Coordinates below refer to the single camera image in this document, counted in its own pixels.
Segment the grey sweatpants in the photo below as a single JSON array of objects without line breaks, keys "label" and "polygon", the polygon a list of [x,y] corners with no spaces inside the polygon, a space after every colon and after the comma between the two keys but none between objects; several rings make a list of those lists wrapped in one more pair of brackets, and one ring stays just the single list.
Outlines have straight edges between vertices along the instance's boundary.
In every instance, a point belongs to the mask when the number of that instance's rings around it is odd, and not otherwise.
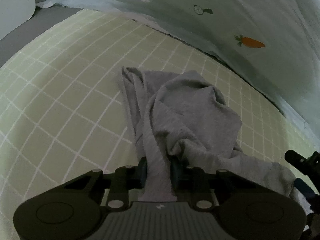
[{"label": "grey sweatpants", "polygon": [[174,201],[170,157],[185,157],[207,173],[225,169],[300,200],[295,175],[279,163],[250,157],[236,139],[242,122],[222,93],[198,72],[182,74],[122,68],[120,84],[139,157],[148,176],[142,201]]}]

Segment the green grid mat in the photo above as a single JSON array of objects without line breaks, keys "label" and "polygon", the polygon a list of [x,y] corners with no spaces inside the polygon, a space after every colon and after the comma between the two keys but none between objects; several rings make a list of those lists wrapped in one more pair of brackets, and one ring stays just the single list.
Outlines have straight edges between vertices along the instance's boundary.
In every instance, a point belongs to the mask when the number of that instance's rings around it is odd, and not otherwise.
[{"label": "green grid mat", "polygon": [[260,93],[204,53],[115,13],[82,10],[1,67],[1,239],[17,239],[16,208],[94,168],[137,161],[118,86],[121,67],[195,70],[241,116],[247,155],[284,163],[315,147]]}]

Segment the light blue carrot-print quilt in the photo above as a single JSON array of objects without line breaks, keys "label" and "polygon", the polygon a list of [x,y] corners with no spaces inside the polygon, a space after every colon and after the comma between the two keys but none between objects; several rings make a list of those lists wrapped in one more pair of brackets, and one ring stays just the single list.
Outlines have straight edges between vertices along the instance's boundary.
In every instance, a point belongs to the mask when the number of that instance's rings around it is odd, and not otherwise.
[{"label": "light blue carrot-print quilt", "polygon": [[319,0],[36,0],[120,11],[224,62],[319,144]]}]

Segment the white rounded board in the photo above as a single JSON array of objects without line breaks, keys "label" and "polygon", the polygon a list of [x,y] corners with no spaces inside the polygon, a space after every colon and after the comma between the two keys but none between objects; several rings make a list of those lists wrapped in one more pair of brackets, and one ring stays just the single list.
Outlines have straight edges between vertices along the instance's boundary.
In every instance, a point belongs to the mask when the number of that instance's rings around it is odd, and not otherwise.
[{"label": "white rounded board", "polygon": [[1,39],[33,16],[35,0],[1,0]]}]

